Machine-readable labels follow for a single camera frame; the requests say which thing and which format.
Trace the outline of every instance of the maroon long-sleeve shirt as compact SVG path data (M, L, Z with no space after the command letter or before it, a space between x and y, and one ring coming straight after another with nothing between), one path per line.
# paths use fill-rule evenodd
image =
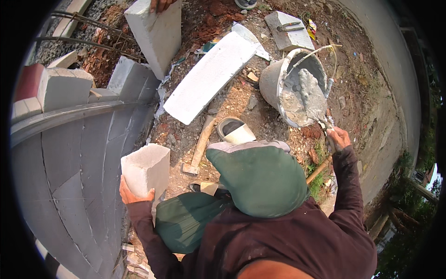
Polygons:
M227 208L206 225L200 247L181 262L153 228L152 203L127 207L157 279L236 278L245 265L259 259L286 263L315 279L370 279L377 254L363 227L356 163L352 146L333 155L338 194L329 217L312 197L291 213L273 219Z

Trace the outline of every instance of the gravel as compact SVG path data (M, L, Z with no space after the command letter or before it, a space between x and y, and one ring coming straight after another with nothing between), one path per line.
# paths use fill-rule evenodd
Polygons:
M62 1L56 10L65 11L71 0ZM93 0L91 4L88 6L83 16L88 17L90 19L98 21L101 17L101 14L105 9L115 4L116 0ZM54 30L59 24L60 17L51 17L50 24L48 27L48 31L46 32L47 37L51 37L53 35ZM85 41L90 41L93 35L95 34L96 27L88 25L85 30L81 30L82 25L79 24L74 30L71 38L77 38ZM55 41L42 41L40 45L37 45L36 55L34 57L34 63L40 63L44 66L50 64L53 60L71 52L77 50L80 52L82 48L86 47L87 50L90 50L91 46L82 44L82 43L72 43L72 42L55 42Z

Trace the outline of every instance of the candy wrapper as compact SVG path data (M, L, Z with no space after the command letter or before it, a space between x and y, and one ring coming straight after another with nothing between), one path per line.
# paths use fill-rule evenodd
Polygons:
M308 20L307 32L308 35L310 35L310 37L315 40L314 36L316 35L316 25L311 19Z

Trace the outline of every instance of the hand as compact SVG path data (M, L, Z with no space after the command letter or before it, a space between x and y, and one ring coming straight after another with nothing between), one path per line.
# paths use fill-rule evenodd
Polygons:
M333 127L333 129L327 129L327 136L333 139L336 151L341 151L351 144L348 132L341 128Z
M155 12L157 5L158 5L157 13L161 13L167 10L167 8L176 1L177 0L152 0L152 2L150 2L150 13Z
M147 197L145 198L140 198L135 196L128 188L127 182L125 182L125 178L123 175L121 175L119 193L121 194L122 202L125 204L131 204L137 201L144 201L144 200L153 201L153 199L155 198L155 188L150 189L149 193L147 194Z

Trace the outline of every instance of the hammer head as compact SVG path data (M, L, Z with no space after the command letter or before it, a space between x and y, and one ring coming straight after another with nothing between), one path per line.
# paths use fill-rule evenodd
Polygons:
M199 168L193 167L193 166L191 166L189 164L185 164L185 163L181 164L181 171L182 172L187 172L187 173L191 173L191 174L197 175L198 174L198 170L199 170Z

